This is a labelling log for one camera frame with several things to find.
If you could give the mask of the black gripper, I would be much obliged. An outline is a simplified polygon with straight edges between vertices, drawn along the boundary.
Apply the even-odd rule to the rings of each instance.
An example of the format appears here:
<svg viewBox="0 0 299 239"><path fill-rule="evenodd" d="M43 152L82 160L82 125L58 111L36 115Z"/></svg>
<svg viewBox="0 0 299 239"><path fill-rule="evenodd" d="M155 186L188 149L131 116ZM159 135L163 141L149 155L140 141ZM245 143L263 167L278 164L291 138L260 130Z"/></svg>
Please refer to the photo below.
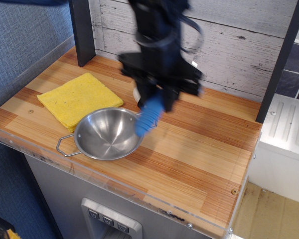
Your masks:
<svg viewBox="0 0 299 239"><path fill-rule="evenodd" d="M139 43L140 52L127 52L119 55L122 73L133 78L140 94L138 107L155 95L157 86L163 88L164 110L172 111L180 91L199 95L202 72L186 62L180 51L180 40L154 42L153 45Z"/></svg>

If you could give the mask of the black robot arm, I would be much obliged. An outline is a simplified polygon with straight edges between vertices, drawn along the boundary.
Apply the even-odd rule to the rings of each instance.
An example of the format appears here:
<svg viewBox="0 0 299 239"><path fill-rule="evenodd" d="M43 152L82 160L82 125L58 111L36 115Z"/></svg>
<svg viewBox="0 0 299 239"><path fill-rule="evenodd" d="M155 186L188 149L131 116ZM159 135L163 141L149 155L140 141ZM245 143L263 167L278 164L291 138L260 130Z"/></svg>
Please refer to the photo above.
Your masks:
<svg viewBox="0 0 299 239"><path fill-rule="evenodd" d="M203 73L181 55L181 23L198 31L194 49L202 44L202 30L183 12L189 9L186 0L131 0L137 23L135 34L140 52L119 55L122 73L133 78L145 104L157 92L163 109L172 110L180 92L198 95Z"/></svg>

